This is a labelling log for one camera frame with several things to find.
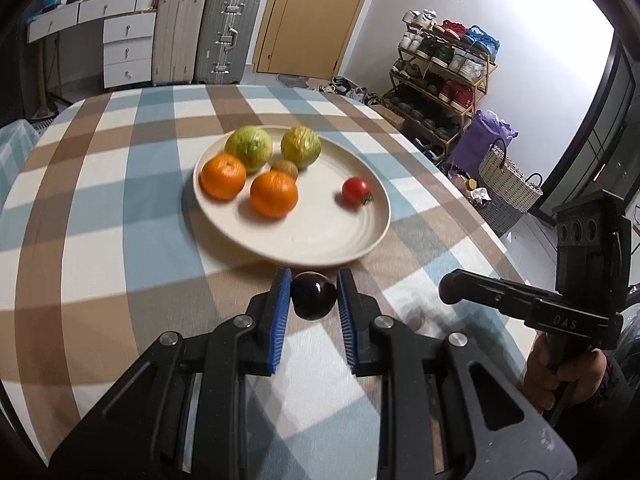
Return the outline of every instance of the basket handle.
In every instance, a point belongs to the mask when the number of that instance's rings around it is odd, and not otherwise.
[[[542,175],[540,175],[539,173],[531,173],[529,175],[529,178],[531,178],[532,176],[536,176],[536,175],[540,177],[540,184],[538,184],[538,187],[540,187],[540,186],[542,186]]]
[[[491,143],[491,146],[489,147],[489,151],[491,151],[494,148],[495,143],[498,142],[499,140],[501,140],[503,145],[504,145],[504,153],[502,154],[502,162],[500,163],[500,166],[498,166],[498,168],[502,169],[502,168],[504,168],[504,161],[507,160],[507,143],[504,142],[504,139],[502,137],[498,137],[497,139],[494,140],[494,142]]]

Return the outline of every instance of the checkered tablecloth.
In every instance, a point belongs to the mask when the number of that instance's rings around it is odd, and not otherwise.
[[[36,142],[38,133],[24,119],[0,129],[0,211]]]
[[[60,114],[0,215],[0,374],[45,459],[160,333],[208,332],[270,286],[274,265],[224,239],[191,187],[200,154],[245,124],[305,124],[366,161],[392,223],[351,264],[358,288],[414,330],[465,332],[512,378],[522,370],[521,324],[438,298],[458,267],[519,280],[504,247],[373,110],[288,88],[114,92]],[[292,312],[276,376],[248,380],[252,478],[375,476],[378,382],[350,374],[336,310],[319,322]]]

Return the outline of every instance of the door frame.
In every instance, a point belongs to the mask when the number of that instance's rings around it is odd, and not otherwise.
[[[258,63],[260,61],[260,54],[262,53],[262,49],[264,47],[264,38],[267,34],[267,27],[269,26],[269,22],[271,21],[271,14],[273,12],[273,6],[276,0],[267,0],[267,3],[264,7],[264,13],[262,15],[262,20],[260,22],[260,29],[258,30],[258,37],[255,40],[255,48],[254,48],[254,56],[252,57],[252,63],[254,65],[254,72],[258,72]],[[342,49],[340,50],[340,56],[338,56],[338,61],[335,64],[334,71],[332,73],[332,77],[335,76],[340,70],[340,65],[342,60],[344,59],[344,54],[347,51],[347,46],[351,41],[351,36],[353,35],[353,29],[358,22],[360,17],[360,13],[362,12],[362,6],[364,4],[364,0],[360,0],[358,2],[358,7],[356,8],[356,12],[353,15],[353,19],[351,20],[351,25],[349,27],[349,31],[347,32],[347,36],[344,38],[344,43],[342,44]]]

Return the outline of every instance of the red sneaker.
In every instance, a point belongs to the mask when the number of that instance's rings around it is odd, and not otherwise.
[[[466,34],[466,27],[462,25],[462,23],[450,22],[449,20],[444,20],[442,25],[433,25],[433,28],[443,34],[456,38],[458,41]]]
[[[456,89],[457,84],[458,83],[456,83],[455,81],[452,81],[451,79],[449,79],[446,83],[444,83],[442,90],[440,90],[440,93],[438,94],[438,99],[446,103],[450,103],[452,99],[456,96],[456,92],[458,91]]]
[[[460,83],[454,83],[454,85],[456,95],[451,101],[451,106],[459,112],[466,112],[474,102],[474,90]]]

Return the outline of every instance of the eggplant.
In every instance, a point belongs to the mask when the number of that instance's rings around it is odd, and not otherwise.
[[[318,272],[301,272],[291,282],[293,309],[298,317],[307,321],[326,316],[337,298],[335,285]]]

